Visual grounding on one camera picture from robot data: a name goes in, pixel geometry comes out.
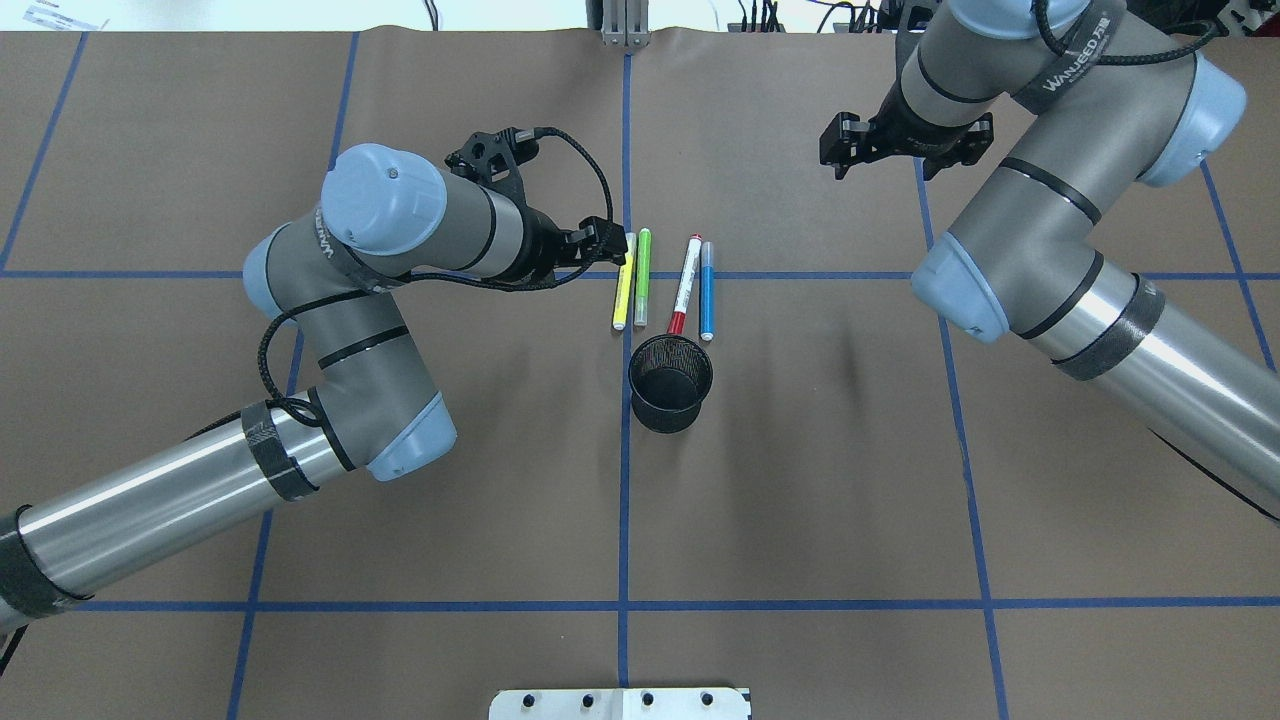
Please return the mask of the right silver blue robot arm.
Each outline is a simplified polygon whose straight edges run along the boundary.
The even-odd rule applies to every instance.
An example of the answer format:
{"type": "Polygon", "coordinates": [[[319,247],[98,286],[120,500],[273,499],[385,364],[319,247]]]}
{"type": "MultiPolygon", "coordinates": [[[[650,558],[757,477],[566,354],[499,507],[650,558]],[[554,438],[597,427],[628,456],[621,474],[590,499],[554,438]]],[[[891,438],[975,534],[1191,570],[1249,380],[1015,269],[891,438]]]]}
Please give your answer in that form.
{"type": "Polygon", "coordinates": [[[1123,1],[929,1],[896,38],[896,77],[868,120],[842,111],[819,160],[977,163],[1010,97],[1033,122],[911,275],[914,295],[984,343],[1012,333],[1112,395],[1166,446],[1277,520],[1277,374],[1089,245],[1134,183],[1196,170],[1236,127],[1240,83],[1123,1]]]}

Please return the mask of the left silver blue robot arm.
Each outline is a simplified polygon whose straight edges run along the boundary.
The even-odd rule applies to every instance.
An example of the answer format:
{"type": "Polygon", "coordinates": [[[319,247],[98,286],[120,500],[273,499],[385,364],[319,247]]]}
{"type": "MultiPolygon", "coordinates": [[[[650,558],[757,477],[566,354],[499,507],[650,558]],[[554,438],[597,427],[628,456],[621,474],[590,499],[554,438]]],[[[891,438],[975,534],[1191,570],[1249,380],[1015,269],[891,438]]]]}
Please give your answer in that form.
{"type": "Polygon", "coordinates": [[[364,468],[393,480],[457,433],[394,299],[413,282],[536,292],[621,264],[613,202],[558,227],[527,202],[520,167],[549,129],[474,135],[443,165],[380,143],[344,150],[317,206],[247,256],[265,340],[294,324],[320,384],[268,397],[180,445],[3,516],[3,633],[67,612],[120,579],[315,495],[364,468]]]}

